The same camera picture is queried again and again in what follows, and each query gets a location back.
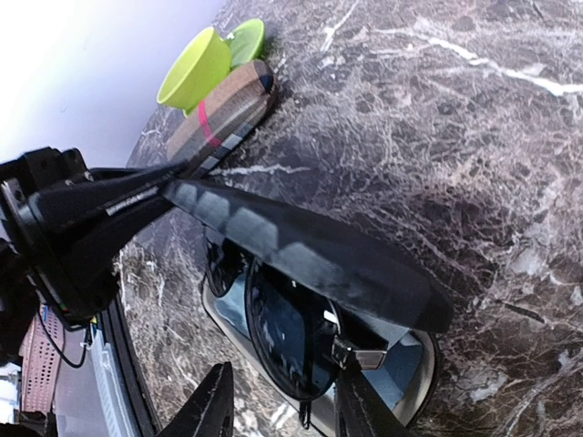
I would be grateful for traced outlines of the plaid brown glasses case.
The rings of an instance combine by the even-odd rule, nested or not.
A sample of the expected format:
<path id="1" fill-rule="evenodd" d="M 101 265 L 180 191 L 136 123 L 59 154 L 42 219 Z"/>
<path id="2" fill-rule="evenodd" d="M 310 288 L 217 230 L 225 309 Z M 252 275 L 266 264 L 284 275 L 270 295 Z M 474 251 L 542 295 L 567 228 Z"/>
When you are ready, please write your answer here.
<path id="1" fill-rule="evenodd" d="M 265 61 L 236 68 L 169 138 L 168 160 L 187 161 L 188 178 L 205 177 L 271 113 L 278 94 L 277 78 Z"/>

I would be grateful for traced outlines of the black round sunglasses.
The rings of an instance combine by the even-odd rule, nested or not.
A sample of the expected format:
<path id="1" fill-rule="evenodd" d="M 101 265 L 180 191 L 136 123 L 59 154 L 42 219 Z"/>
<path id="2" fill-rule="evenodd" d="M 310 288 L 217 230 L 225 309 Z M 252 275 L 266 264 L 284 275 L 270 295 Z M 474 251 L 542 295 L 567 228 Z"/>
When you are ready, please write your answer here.
<path id="1" fill-rule="evenodd" d="M 312 404 L 343 370 L 377 370 L 389 346 L 331 300 L 204 229 L 210 292 L 219 314 L 250 342 L 269 380 L 299 403 L 311 425 Z"/>

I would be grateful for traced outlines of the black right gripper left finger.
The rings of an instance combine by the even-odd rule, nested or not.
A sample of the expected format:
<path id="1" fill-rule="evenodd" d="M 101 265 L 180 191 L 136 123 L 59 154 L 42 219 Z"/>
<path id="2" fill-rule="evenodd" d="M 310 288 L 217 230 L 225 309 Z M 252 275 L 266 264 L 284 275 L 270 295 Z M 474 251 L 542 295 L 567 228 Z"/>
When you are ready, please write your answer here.
<path id="1" fill-rule="evenodd" d="M 230 362 L 215 364 L 157 437 L 231 437 L 233 379 Z"/>

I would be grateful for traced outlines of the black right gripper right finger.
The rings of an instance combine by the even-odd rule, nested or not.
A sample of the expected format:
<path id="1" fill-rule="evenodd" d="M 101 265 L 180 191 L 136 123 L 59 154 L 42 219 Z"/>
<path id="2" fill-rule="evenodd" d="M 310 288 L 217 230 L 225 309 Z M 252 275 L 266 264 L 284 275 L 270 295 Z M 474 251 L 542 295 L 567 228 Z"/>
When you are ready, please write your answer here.
<path id="1" fill-rule="evenodd" d="M 413 385 L 396 408 L 387 406 L 363 376 L 355 361 L 348 361 L 335 382 L 336 436 L 416 436 L 409 428 L 422 406 Z"/>

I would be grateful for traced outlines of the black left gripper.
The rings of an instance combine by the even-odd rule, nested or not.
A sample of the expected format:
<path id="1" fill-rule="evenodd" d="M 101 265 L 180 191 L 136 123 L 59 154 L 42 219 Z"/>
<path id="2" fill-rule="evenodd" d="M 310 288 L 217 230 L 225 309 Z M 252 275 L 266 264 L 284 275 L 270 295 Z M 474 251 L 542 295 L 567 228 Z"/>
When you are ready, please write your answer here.
<path id="1" fill-rule="evenodd" d="M 78 149 L 52 147 L 1 166 L 1 362 L 21 344 L 41 304 L 83 330 L 118 293 L 113 258 L 169 212 L 164 188 L 187 167 L 87 168 Z"/>

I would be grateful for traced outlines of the black quilted glasses case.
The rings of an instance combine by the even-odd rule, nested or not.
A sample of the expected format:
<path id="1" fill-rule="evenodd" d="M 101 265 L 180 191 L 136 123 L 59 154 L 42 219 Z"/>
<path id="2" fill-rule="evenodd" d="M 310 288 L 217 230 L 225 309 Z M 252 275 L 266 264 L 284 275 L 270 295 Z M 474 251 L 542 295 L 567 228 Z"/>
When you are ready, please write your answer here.
<path id="1" fill-rule="evenodd" d="M 424 408 L 435 386 L 435 335 L 448 330 L 453 306 L 422 268 L 342 222 L 236 188 L 178 180 L 163 195 L 204 229 L 218 231 L 387 340 L 384 364 L 362 371 L 363 376 L 394 414 L 413 385 L 422 397 L 419 412 Z M 245 355 L 260 365 L 251 342 L 219 314 L 212 293 L 210 311 Z M 299 412 L 299 403 L 262 372 Z M 335 435 L 335 383 L 312 404 L 311 424 Z"/>

